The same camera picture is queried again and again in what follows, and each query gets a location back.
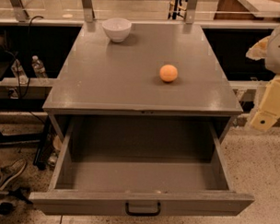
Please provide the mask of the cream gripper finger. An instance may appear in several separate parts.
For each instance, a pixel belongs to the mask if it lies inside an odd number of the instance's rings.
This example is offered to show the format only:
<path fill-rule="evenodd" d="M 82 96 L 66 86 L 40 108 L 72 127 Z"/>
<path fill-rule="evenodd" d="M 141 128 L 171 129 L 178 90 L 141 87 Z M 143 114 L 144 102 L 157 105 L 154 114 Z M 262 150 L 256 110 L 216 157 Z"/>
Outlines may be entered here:
<path fill-rule="evenodd" d="M 253 44 L 246 52 L 246 56 L 254 61 L 264 59 L 266 57 L 266 49 L 268 48 L 269 36 L 266 36 L 259 40 L 256 44 Z"/>

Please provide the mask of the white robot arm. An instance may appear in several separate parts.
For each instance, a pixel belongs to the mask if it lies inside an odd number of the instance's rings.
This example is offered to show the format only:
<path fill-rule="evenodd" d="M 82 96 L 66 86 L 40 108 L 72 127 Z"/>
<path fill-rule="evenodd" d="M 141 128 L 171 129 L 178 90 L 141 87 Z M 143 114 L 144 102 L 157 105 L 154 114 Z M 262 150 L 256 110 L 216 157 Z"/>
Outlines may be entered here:
<path fill-rule="evenodd" d="M 266 132 L 280 119 L 280 24 L 246 52 L 254 61 L 263 59 L 274 78 L 266 84 L 262 100 L 251 119 L 251 127 Z"/>

